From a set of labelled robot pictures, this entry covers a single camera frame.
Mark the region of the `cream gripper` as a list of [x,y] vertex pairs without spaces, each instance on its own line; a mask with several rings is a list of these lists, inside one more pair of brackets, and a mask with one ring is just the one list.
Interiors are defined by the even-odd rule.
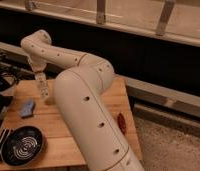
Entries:
[[42,98],[50,97],[50,90],[47,83],[46,75],[43,73],[46,68],[46,62],[38,56],[29,56],[28,63],[35,74],[37,88],[40,91]]

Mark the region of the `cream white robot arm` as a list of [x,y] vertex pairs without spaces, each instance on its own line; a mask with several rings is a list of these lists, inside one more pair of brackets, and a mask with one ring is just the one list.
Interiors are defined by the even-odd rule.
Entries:
[[101,94],[113,83],[112,64],[99,56],[56,47],[38,30],[21,40],[32,70],[48,63],[63,69],[54,81],[54,99],[90,171],[144,171]]

